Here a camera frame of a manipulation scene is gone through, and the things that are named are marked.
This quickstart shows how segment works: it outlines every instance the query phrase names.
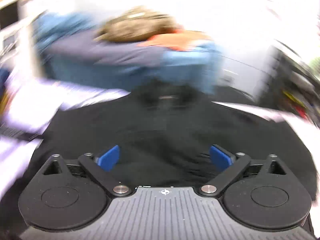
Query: metal screw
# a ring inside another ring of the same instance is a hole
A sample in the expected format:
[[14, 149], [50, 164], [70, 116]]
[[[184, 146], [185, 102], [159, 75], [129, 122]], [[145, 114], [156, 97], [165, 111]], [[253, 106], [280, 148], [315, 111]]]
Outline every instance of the metal screw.
[[213, 185], [204, 185], [201, 187], [201, 191], [204, 193], [214, 193], [217, 191], [217, 188]]
[[115, 186], [113, 188], [113, 191], [118, 193], [118, 194], [124, 194], [127, 193], [129, 191], [129, 188], [125, 185], [119, 185], [119, 186]]

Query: blue gripper pad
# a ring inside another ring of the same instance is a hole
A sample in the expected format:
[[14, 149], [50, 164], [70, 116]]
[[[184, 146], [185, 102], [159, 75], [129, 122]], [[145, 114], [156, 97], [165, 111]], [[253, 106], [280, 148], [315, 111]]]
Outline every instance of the blue gripper pad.
[[211, 163], [220, 171], [225, 170], [236, 161], [236, 157], [232, 153], [215, 144], [210, 147], [209, 153]]
[[97, 159], [97, 165], [100, 166], [104, 171], [111, 171], [113, 166], [118, 162], [119, 156], [120, 148], [118, 145], [116, 145]]

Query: round black disc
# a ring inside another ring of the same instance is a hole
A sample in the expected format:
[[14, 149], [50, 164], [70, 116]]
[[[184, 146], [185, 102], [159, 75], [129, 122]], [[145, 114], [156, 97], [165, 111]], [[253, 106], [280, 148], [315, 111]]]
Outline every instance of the round black disc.
[[28, 190], [19, 199], [25, 221], [47, 230], [82, 227], [95, 219], [106, 204], [103, 189], [84, 178], [74, 178], [67, 185]]
[[238, 181], [226, 190], [223, 203], [239, 222], [262, 229], [301, 225], [311, 208], [304, 187], [281, 175]]

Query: orange clothing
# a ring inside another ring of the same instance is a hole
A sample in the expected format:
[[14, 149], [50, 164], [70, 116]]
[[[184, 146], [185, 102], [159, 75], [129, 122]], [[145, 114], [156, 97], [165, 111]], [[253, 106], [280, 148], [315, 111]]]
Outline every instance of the orange clothing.
[[0, 114], [3, 114], [5, 112], [11, 100], [12, 100], [12, 97], [10, 97], [7, 91], [4, 91], [4, 94], [0, 101]]
[[179, 51], [188, 51], [196, 40], [210, 40], [211, 38], [202, 32], [177, 30], [175, 33], [166, 33], [152, 36], [138, 46], [161, 46]]

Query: gray textured plate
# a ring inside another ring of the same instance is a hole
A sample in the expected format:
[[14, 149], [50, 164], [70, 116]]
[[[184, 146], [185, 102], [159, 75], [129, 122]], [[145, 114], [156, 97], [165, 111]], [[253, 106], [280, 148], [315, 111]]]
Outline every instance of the gray textured plate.
[[311, 240], [302, 228], [260, 232], [232, 220], [218, 200], [187, 188], [139, 187], [129, 197], [114, 199], [91, 225], [71, 232], [29, 228], [23, 240]]

